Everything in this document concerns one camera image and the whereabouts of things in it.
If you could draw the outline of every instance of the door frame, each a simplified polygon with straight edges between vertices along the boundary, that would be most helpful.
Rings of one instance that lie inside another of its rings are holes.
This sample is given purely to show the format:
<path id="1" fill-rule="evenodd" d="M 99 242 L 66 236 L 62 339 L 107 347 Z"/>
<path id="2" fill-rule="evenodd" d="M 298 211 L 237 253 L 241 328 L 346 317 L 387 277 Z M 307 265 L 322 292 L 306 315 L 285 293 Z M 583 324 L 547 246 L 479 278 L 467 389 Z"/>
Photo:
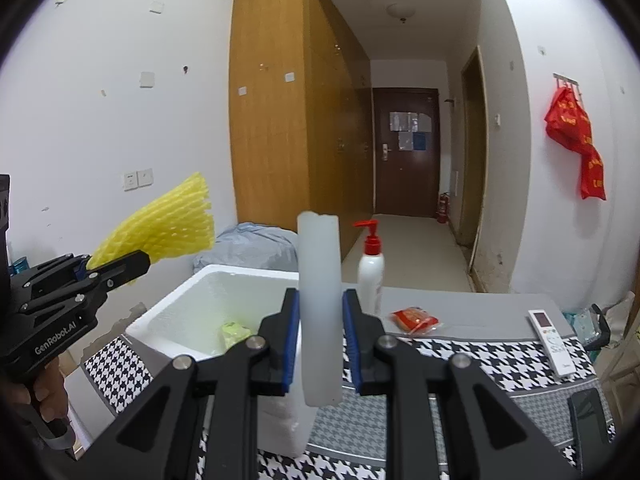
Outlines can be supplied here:
<path id="1" fill-rule="evenodd" d="M 378 120 L 379 120 L 379 107 L 376 102 L 376 93 L 381 92 L 394 92 L 394 93 L 405 93 L 405 94 L 424 94 L 425 96 L 431 96 L 434 98 L 435 102 L 435 110 L 436 110 L 436 121 L 438 125 L 438 135 L 434 136 L 434 140 L 436 143 L 436 149 L 438 151 L 438 156 L 436 157 L 436 172 L 438 175 L 438 191 L 436 193 L 435 206 L 436 211 L 438 210 L 438 199 L 440 197 L 440 165 L 442 163 L 442 147 L 441 147 L 441 139 L 442 136 L 440 130 L 440 90 L 437 88 L 406 88 L 406 87 L 375 87 L 371 88 L 371 99 L 373 101 L 373 189 L 374 189 L 374 197 L 373 197 L 373 211 L 377 213 L 378 207 L 378 170 L 380 165 L 378 164 L 378 140 L 380 137 L 380 132 L 378 131 Z"/>
<path id="2" fill-rule="evenodd" d="M 465 168 L 465 173 L 463 176 L 463 183 L 462 183 L 462 200 L 461 200 L 461 206 L 460 206 L 460 225 L 462 225 L 463 221 L 464 221 L 464 217 L 463 215 L 465 214 L 465 182 L 466 180 L 469 178 L 469 175 L 466 171 L 466 168 L 468 167 L 468 158 L 470 156 L 469 153 L 469 149 L 468 149 L 468 136 L 469 136 L 469 127 L 468 127 L 468 113 L 467 113 L 467 108 L 466 108 L 466 91 L 465 91 L 465 78 L 464 78 L 464 73 L 466 72 L 466 70 L 469 68 L 469 66 L 474 62 L 475 59 L 478 59 L 478 64 L 480 66 L 480 79 L 481 84 L 482 84 L 482 97 L 484 98 L 484 183 L 482 186 L 482 202 L 480 204 L 480 218 L 478 219 L 478 228 L 476 229 L 476 236 L 474 237 L 474 244 L 473 244 L 473 248 L 471 249 L 471 256 L 469 258 L 469 263 L 467 266 L 467 272 L 469 274 L 471 274 L 473 266 L 474 266 L 474 262 L 476 259 L 476 252 L 478 250 L 478 241 L 480 239 L 480 233 L 482 231 L 482 220 L 484 219 L 484 208 L 486 206 L 486 192 L 487 192 L 487 186 L 488 186 L 488 175 L 489 175 L 489 107 L 488 107 L 488 103 L 487 103 L 487 99 L 486 99 L 486 78 L 484 76 L 485 72 L 484 72 L 484 63 L 482 62 L 482 52 L 480 49 L 480 45 L 476 45 L 476 47 L 473 49 L 471 55 L 469 56 L 469 59 L 467 60 L 467 62 L 465 63 L 465 65 L 462 68 L 462 71 L 460 72 L 460 76 L 462 78 L 462 95 L 463 95 L 463 107 L 464 107 L 464 111 L 465 111 L 465 119 L 464 119 L 464 125 L 465 125 L 465 158 L 464 158 L 464 168 Z"/>

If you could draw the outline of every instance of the yellow mesh sleeve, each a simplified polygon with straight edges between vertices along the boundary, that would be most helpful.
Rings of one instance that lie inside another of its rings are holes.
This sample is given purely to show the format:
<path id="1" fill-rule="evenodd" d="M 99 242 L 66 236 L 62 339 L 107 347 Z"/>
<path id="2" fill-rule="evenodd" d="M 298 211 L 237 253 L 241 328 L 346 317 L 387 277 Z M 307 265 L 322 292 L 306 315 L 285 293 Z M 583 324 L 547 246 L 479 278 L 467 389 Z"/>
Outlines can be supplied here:
<path id="1" fill-rule="evenodd" d="M 135 250 L 145 251 L 154 264 L 213 247 L 213 217 L 206 199 L 204 177 L 192 174 L 168 193 L 156 198 L 122 222 L 104 240 L 87 264 L 95 269 Z"/>

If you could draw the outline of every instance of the human hand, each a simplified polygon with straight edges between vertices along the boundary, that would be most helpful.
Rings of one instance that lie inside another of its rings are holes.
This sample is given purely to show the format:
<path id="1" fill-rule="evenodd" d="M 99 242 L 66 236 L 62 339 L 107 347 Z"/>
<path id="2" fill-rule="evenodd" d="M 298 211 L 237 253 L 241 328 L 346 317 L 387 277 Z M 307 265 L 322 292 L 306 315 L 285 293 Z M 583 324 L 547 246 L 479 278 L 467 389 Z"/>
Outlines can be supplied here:
<path id="1" fill-rule="evenodd" d="M 60 373 L 60 360 L 56 357 L 50 362 L 33 383 L 33 392 L 40 401 L 40 415 L 45 422 L 63 418 L 69 409 L 65 390 L 65 380 Z M 22 384 L 5 383 L 2 392 L 9 402 L 30 404 L 31 395 Z"/>

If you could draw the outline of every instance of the fire extinguisher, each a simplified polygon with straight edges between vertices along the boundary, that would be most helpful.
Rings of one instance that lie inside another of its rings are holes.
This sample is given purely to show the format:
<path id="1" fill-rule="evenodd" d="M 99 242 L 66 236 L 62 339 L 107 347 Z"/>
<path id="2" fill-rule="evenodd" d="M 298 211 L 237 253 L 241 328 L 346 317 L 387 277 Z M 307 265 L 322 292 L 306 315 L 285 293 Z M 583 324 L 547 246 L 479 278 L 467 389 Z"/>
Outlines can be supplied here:
<path id="1" fill-rule="evenodd" d="M 449 193 L 442 193 L 438 199 L 438 223 L 446 224 L 449 221 Z"/>

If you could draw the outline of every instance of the blue gripper pad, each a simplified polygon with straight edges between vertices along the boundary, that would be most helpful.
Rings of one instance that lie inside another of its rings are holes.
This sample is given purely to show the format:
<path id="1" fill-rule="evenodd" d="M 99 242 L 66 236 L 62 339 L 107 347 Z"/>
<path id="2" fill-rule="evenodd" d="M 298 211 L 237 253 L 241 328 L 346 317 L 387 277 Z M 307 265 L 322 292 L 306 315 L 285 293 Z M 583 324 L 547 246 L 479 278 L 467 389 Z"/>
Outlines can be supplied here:
<path id="1" fill-rule="evenodd" d="M 360 393 L 360 387 L 362 386 L 360 348 L 358 346 L 358 337 L 356 336 L 353 325 L 349 299 L 346 292 L 342 295 L 342 322 L 344 324 L 344 338 L 347 340 L 347 356 L 349 357 L 349 366 L 351 368 L 351 382 L 353 386 L 355 386 L 356 391 Z"/>
<path id="2" fill-rule="evenodd" d="M 298 327 L 300 326 L 300 292 L 296 290 L 291 303 L 289 324 L 282 355 L 282 386 L 285 392 L 293 382 L 293 368 L 296 363 L 296 346 L 298 344 Z"/>

